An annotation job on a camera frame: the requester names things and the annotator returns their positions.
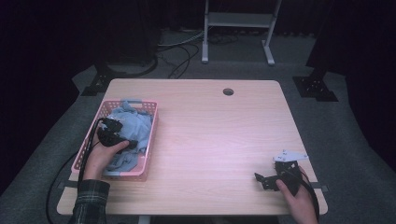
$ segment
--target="plastic basket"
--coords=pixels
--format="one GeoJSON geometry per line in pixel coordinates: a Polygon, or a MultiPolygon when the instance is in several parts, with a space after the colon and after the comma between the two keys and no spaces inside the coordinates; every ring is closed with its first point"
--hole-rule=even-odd
{"type": "MultiPolygon", "coordinates": [[[[90,130],[97,119],[107,117],[114,108],[120,107],[122,105],[122,102],[124,101],[125,100],[103,101],[99,107],[98,112],[96,113],[95,119],[91,124],[90,130]]],[[[152,146],[154,143],[155,132],[157,130],[157,123],[158,123],[157,103],[152,101],[141,101],[141,100],[126,100],[126,101],[128,101],[128,103],[137,111],[146,111],[151,116],[153,116],[151,132],[148,140],[148,147],[145,153],[139,153],[137,165],[131,171],[104,172],[102,178],[111,179],[111,180],[146,181],[148,176],[150,155],[152,152],[152,146]]],[[[87,135],[85,136],[85,139],[88,139],[89,135],[90,135],[90,131],[88,131],[87,135]]],[[[79,173],[79,166],[81,164],[84,152],[85,152],[85,141],[82,143],[78,155],[76,156],[75,161],[72,165],[72,173],[79,173]]]]}

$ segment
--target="blue cloth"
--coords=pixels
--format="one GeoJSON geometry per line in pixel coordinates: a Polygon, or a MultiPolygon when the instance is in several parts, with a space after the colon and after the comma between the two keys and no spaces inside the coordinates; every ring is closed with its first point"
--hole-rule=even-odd
{"type": "Polygon", "coordinates": [[[135,148],[126,148],[121,154],[116,154],[107,166],[107,170],[110,172],[131,171],[137,165],[138,153],[145,153],[148,147],[152,116],[145,111],[137,112],[127,101],[124,101],[107,117],[116,119],[122,124],[120,137],[138,142],[135,148]]]}

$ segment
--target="grommet hole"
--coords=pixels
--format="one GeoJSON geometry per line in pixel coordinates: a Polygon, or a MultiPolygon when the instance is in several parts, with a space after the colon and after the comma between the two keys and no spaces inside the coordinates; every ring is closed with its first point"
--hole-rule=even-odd
{"type": "Polygon", "coordinates": [[[233,95],[233,89],[226,88],[223,90],[223,93],[224,93],[224,95],[231,96],[231,95],[233,95]]]}

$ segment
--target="hand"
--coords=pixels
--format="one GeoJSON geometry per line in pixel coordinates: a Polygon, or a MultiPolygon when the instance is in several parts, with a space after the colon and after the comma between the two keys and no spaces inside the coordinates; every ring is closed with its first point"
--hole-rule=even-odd
{"type": "Polygon", "coordinates": [[[276,184],[288,203],[291,215],[298,224],[318,224],[311,195],[304,186],[300,186],[297,194],[293,196],[282,180],[278,179],[276,184]]]}
{"type": "Polygon", "coordinates": [[[105,147],[102,143],[99,142],[97,134],[95,134],[93,138],[94,145],[90,157],[87,160],[87,164],[85,165],[85,172],[82,179],[101,179],[102,172],[111,162],[114,155],[128,147],[129,141],[123,141],[116,144],[113,147],[105,147]]]}

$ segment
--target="wooden table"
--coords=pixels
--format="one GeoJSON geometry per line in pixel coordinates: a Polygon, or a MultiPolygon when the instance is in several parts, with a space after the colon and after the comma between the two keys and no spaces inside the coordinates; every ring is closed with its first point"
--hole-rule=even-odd
{"type": "MultiPolygon", "coordinates": [[[[268,80],[114,79],[105,99],[158,102],[159,123],[146,182],[108,181],[106,212],[120,215],[285,215],[280,192],[254,173],[275,175],[283,149],[306,153],[279,84],[268,80]],[[233,95],[223,93],[232,89],[233,95]]],[[[309,160],[299,161],[310,180],[309,160]]],[[[78,176],[70,175],[70,180],[78,176]]],[[[328,210],[316,189],[320,213],[328,210]]],[[[60,214],[77,190],[65,188],[60,214]]]]}

